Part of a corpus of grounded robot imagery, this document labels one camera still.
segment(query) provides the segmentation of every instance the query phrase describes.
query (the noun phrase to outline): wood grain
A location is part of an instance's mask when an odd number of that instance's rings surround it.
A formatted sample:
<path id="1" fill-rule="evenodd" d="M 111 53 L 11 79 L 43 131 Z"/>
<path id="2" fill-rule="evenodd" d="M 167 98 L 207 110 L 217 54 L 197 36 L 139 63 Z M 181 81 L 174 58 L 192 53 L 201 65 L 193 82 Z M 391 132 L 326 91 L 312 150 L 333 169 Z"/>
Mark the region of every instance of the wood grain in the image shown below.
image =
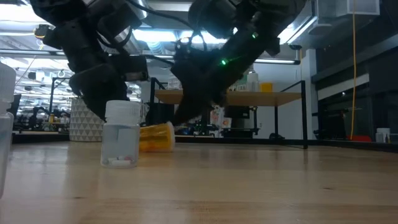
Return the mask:
<path id="1" fill-rule="evenodd" d="M 163 103 L 179 104 L 182 90 L 156 90 L 155 96 Z M 231 106 L 281 106 L 298 99 L 301 99 L 301 93 L 231 91 L 227 94 Z"/>
<path id="2" fill-rule="evenodd" d="M 178 144 L 117 170 L 100 153 L 98 143 L 14 146 L 0 224 L 398 220 L 398 154 Z"/>

